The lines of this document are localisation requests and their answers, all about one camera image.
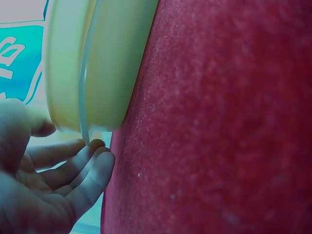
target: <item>fabric texture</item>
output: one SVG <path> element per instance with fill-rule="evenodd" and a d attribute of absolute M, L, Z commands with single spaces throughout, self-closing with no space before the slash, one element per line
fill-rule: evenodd
<path fill-rule="evenodd" d="M 312 233 L 312 1 L 160 0 L 102 234 Z"/>

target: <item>red cloth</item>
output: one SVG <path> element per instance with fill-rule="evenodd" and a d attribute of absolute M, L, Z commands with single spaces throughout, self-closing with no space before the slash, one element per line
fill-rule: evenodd
<path fill-rule="evenodd" d="M 312 1 L 160 0 L 103 234 L 312 233 Z"/>

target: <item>round container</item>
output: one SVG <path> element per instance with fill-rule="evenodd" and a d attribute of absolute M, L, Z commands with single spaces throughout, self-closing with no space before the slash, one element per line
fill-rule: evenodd
<path fill-rule="evenodd" d="M 113 131 L 126 115 L 158 0 L 54 0 L 44 31 L 51 120 L 62 132 Z"/>

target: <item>hand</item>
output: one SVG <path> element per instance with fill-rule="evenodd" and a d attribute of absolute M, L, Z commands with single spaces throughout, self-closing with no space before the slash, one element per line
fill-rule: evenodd
<path fill-rule="evenodd" d="M 0 101 L 0 233 L 69 233 L 106 188 L 115 157 L 101 140 L 26 148 L 55 130 L 20 101 Z"/>

